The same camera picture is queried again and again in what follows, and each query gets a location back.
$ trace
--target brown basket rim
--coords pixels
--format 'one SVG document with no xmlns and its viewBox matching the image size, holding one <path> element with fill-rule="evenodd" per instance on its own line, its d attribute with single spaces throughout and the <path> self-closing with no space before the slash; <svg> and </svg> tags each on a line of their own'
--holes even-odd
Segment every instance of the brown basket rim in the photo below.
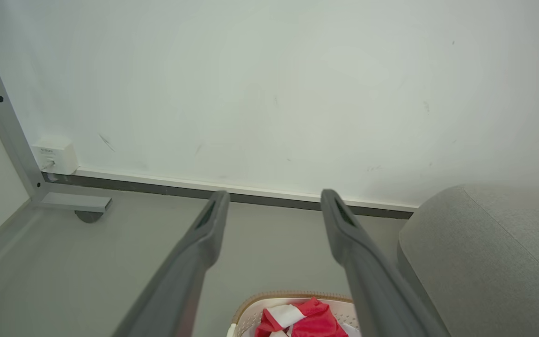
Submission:
<svg viewBox="0 0 539 337">
<path fill-rule="evenodd" d="M 302 298 L 312 298 L 316 297 L 319 300 L 337 300 L 337 301 L 344 301 L 346 303 L 353 303 L 353 299 L 349 296 L 345 296 L 342 294 L 335 294 L 335 293 L 323 293 L 323 292 L 307 292 L 304 290 L 299 291 L 289 291 L 289 290 L 276 290 L 274 292 L 263 292 L 255 294 L 248 299 L 246 299 L 240 307 L 238 307 L 238 310 L 233 316 L 232 323 L 238 324 L 238 320 L 240 319 L 240 316 L 242 316 L 242 312 L 244 312 L 248 307 L 250 307 L 253 303 L 259 300 L 265 300 L 265 299 L 275 299 L 275 298 L 283 298 L 283 297 L 302 297 Z"/>
</svg>

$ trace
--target electrical outlet box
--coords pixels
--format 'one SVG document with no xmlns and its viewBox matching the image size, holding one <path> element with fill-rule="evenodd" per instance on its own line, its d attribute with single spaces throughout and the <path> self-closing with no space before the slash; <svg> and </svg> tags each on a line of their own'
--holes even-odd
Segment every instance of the electrical outlet box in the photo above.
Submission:
<svg viewBox="0 0 539 337">
<path fill-rule="evenodd" d="M 43 172 L 71 175 L 79 162 L 72 141 L 62 136 L 45 136 L 32 145 L 39 169 Z"/>
</svg>

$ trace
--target laundry basket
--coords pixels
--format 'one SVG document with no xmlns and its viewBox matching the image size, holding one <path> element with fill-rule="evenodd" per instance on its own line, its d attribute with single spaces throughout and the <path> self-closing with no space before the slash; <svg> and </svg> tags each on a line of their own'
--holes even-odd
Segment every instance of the laundry basket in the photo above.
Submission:
<svg viewBox="0 0 539 337">
<path fill-rule="evenodd" d="M 244 301 L 234 314 L 226 337 L 253 337 L 255 329 L 251 330 L 250 336 L 244 333 L 251 327 L 259 326 L 263 309 L 276 305 L 304 303 L 312 297 L 329 305 L 339 324 L 346 323 L 355 329 L 359 328 L 355 305 L 348 296 L 317 292 L 269 292 L 251 296 Z"/>
</svg>

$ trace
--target black rubber foot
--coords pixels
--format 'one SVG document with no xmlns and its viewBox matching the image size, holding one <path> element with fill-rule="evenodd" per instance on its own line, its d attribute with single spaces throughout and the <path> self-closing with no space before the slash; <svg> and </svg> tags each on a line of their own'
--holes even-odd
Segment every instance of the black rubber foot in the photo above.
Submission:
<svg viewBox="0 0 539 337">
<path fill-rule="evenodd" d="M 101 217 L 101 215 L 103 215 L 103 213 L 86 212 L 86 211 L 74 211 L 74 214 L 78 216 L 78 218 L 81 219 L 83 222 L 86 222 L 88 224 L 97 222 L 97 220 Z"/>
</svg>

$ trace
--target gray upholstered furniture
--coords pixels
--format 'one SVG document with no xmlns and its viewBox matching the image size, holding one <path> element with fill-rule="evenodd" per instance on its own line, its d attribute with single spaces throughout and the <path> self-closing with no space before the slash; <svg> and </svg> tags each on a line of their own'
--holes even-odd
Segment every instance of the gray upholstered furniture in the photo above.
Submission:
<svg viewBox="0 0 539 337">
<path fill-rule="evenodd" d="M 453 337 L 539 337 L 539 192 L 463 185 L 400 233 L 404 277 Z"/>
</svg>

